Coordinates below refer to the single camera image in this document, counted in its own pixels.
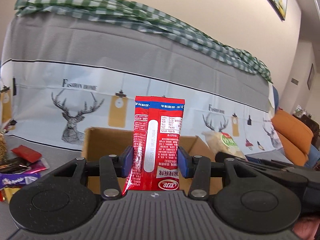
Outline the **person's right hand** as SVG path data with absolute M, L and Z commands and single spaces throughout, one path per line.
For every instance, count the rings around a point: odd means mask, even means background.
M 319 223 L 319 217 L 303 217 L 295 223 L 292 231 L 300 239 L 319 239 Z

